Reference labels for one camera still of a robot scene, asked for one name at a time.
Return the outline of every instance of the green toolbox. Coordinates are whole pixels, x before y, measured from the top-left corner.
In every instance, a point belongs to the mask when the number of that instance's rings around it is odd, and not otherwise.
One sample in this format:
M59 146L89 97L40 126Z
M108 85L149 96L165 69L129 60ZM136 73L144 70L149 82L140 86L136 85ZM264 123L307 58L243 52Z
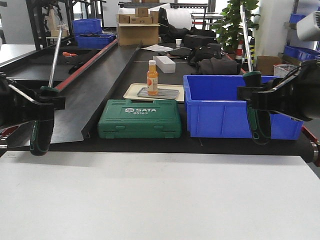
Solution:
M98 123L102 139L179 138L181 121L176 100L132 102L108 100Z

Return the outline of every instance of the sata logo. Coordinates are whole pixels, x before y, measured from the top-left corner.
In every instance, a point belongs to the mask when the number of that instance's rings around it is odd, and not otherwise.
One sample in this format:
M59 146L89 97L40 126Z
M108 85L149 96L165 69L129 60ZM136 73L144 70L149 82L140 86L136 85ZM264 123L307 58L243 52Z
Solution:
M137 108L135 111L137 112L156 112L154 108Z
M133 113L135 110L130 107L130 108L126 108L124 111L127 113Z
M133 113L133 112L137 112L137 113L142 113L142 112L156 112L157 110L154 108L126 108L124 110L126 113Z

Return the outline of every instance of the red traffic cone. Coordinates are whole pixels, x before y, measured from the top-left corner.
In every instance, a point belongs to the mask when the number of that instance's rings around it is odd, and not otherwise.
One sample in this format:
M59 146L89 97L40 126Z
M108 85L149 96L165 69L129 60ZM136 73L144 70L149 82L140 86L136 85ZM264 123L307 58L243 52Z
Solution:
M240 40L239 41L239 45L238 45L238 48L235 52L235 61L238 63L238 64L242 64L242 53L243 53L243 44L244 44L244 41Z

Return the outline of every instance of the white container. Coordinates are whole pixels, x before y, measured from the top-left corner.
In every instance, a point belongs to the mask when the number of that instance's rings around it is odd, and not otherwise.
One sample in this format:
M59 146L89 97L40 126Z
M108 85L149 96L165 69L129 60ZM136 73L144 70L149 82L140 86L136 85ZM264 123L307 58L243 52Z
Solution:
M176 63L167 56L153 56L153 60L164 74L176 72Z
M284 78L290 71L295 69L297 66L292 64L276 64L273 65L273 76L277 76L280 78Z

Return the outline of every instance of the bottle label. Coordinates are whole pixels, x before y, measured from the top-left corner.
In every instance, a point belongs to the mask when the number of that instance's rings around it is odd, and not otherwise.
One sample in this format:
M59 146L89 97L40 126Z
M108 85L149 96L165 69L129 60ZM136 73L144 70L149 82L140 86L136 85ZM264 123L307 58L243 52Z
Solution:
M147 78L148 92L154 92L158 90L158 78L148 77Z

